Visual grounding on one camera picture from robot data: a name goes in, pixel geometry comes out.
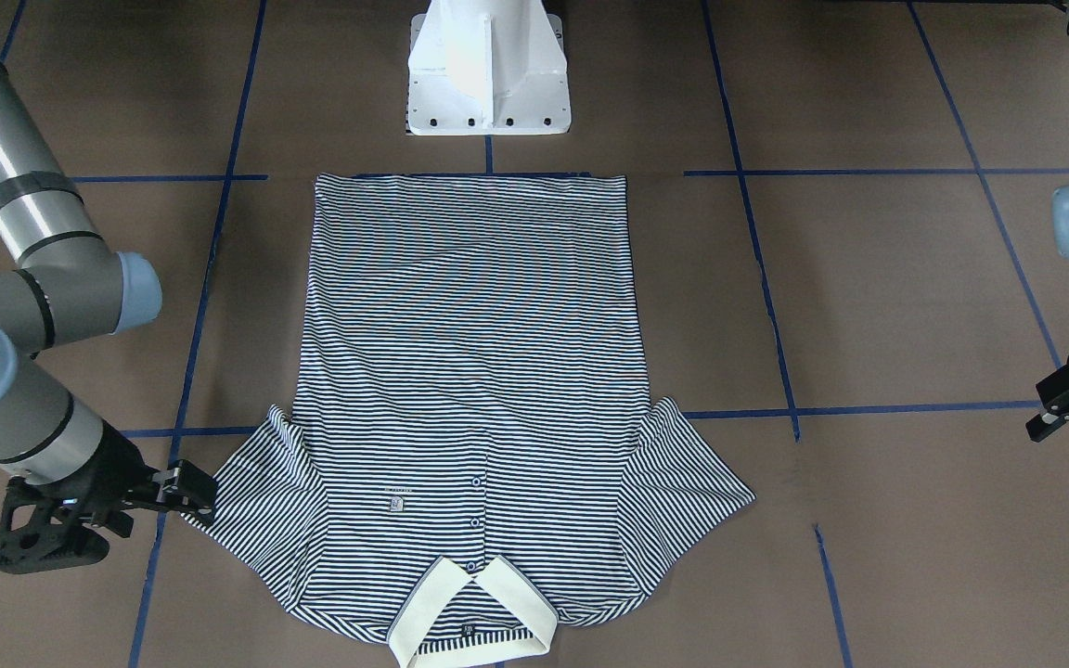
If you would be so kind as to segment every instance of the black and white striped fabric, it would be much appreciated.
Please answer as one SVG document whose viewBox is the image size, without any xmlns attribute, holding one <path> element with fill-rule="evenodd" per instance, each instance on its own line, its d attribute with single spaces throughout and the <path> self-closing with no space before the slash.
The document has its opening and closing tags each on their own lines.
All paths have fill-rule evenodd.
<svg viewBox="0 0 1069 668">
<path fill-rule="evenodd" d="M 319 177 L 292 418 L 217 478 L 288 612 L 424 667 L 631 611 L 754 499 L 651 405 L 624 178 Z"/>
</svg>

